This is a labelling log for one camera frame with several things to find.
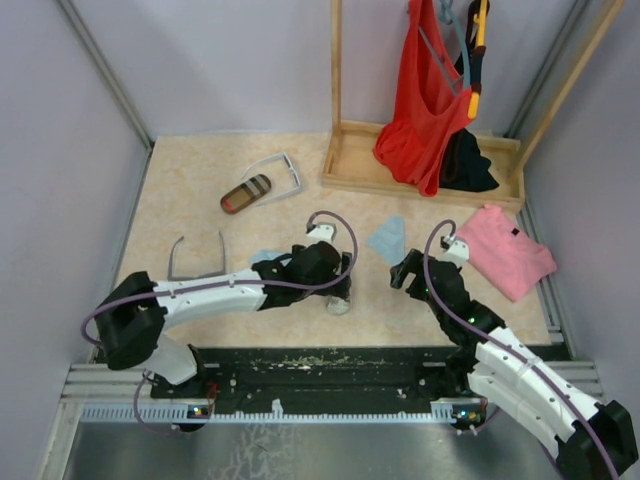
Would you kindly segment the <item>map print glasses case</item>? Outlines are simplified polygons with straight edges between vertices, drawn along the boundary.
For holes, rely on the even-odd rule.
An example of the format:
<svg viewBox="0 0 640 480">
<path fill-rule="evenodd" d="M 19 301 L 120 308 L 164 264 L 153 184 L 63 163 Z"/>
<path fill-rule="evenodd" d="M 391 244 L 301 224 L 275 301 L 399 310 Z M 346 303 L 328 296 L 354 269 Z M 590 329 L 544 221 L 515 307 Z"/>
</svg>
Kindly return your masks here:
<svg viewBox="0 0 640 480">
<path fill-rule="evenodd" d="M 351 302 L 336 296 L 329 296 L 326 301 L 326 311 L 333 316 L 341 316 L 350 311 Z"/>
</svg>

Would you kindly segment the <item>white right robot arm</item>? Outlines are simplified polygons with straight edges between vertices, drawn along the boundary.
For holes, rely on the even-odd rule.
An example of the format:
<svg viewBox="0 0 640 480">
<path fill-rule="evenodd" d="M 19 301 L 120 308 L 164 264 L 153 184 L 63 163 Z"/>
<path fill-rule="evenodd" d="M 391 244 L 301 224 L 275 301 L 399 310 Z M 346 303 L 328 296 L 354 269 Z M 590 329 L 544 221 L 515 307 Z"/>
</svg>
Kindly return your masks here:
<svg viewBox="0 0 640 480">
<path fill-rule="evenodd" d="M 470 297 L 461 269 L 411 250 L 390 270 L 390 285 L 427 303 L 458 346 L 448 387 L 495 404 L 546 450 L 565 479 L 617 479 L 639 459 L 633 422 L 617 401 L 582 392 L 522 344 L 493 310 Z"/>
</svg>

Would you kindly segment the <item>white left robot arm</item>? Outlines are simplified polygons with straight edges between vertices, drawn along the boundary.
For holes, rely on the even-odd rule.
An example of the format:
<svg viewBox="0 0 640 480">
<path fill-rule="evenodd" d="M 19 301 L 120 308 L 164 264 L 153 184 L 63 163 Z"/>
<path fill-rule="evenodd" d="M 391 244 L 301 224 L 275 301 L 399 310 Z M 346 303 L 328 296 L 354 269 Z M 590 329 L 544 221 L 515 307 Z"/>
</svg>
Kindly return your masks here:
<svg viewBox="0 0 640 480">
<path fill-rule="evenodd" d="M 106 364 L 113 371 L 144 368 L 197 396 L 208 373 L 196 349 L 169 338 L 169 329 L 217 314 L 289 307 L 313 295 L 348 301 L 356 258 L 318 241 L 213 278 L 154 282 L 147 272 L 135 272 L 95 315 Z"/>
</svg>

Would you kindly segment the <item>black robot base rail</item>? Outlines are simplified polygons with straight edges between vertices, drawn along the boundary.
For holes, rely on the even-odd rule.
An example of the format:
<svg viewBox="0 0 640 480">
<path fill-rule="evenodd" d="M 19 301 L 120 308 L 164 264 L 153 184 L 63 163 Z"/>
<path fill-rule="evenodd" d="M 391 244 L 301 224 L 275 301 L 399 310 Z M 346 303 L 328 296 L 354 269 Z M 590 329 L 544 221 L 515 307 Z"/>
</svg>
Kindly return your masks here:
<svg viewBox="0 0 640 480">
<path fill-rule="evenodd" d="M 287 414 L 430 413 L 438 400 L 477 399 L 458 347 L 204 348 L 181 385 L 151 377 L 152 398 L 196 400 L 202 412 Z"/>
</svg>

